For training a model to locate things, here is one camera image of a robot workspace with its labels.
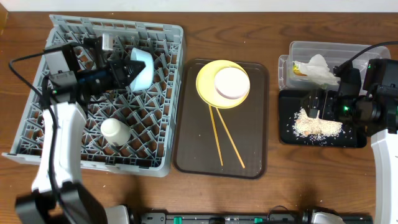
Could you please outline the white paper waste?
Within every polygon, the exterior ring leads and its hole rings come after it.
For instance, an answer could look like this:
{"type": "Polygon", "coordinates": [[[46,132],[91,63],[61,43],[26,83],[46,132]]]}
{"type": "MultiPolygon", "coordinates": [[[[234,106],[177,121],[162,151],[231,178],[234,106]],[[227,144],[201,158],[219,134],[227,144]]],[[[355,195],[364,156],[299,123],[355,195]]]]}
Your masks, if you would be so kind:
{"type": "Polygon", "coordinates": [[[320,55],[314,55],[308,63],[293,61],[293,73],[300,77],[306,77],[317,85],[337,86],[340,78],[330,72],[330,68],[325,58],[320,55]]]}

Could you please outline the light blue bowl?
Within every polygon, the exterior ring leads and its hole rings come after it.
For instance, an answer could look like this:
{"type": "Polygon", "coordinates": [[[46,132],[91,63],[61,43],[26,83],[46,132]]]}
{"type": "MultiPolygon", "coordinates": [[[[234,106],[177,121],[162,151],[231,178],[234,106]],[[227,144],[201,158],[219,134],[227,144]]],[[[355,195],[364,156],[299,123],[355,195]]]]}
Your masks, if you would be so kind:
{"type": "Polygon", "coordinates": [[[154,60],[152,55],[149,52],[133,48],[131,60],[145,63],[144,69],[138,73],[138,76],[130,84],[131,91],[149,89],[154,79],[154,60]]]}

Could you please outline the white cup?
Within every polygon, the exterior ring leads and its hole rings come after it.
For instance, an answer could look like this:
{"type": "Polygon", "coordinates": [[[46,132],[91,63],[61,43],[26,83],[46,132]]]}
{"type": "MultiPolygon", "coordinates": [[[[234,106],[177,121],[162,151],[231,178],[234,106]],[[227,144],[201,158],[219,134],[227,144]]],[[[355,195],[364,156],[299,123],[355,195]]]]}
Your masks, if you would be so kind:
{"type": "Polygon", "coordinates": [[[130,128],[115,118],[108,118],[101,124],[101,133],[113,146],[123,146],[130,139],[130,128]]]}

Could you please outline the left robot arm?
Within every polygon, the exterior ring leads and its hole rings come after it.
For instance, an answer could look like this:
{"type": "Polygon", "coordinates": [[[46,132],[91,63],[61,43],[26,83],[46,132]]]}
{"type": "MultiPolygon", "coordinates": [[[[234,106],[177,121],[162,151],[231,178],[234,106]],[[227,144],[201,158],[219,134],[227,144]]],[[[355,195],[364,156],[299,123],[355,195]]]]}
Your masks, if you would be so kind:
{"type": "Polygon", "coordinates": [[[129,87],[146,90],[154,79],[149,52],[132,49],[128,59],[110,59],[109,35],[47,47],[49,67],[36,90],[44,118],[44,144],[29,195],[18,197],[22,223],[135,223],[125,205],[104,208],[83,186],[81,139],[94,97],[129,87]]]}

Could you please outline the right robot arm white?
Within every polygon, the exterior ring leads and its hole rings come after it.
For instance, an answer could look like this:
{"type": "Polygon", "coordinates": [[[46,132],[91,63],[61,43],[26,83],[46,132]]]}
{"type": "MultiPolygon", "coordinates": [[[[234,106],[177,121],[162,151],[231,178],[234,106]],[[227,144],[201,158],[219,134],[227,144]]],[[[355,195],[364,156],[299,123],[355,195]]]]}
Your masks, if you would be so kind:
{"type": "Polygon", "coordinates": [[[310,118],[349,124],[371,138],[376,165],[375,223],[397,223],[397,61],[371,59],[365,78],[345,62],[334,69],[336,91],[312,90],[301,99],[310,118]]]}

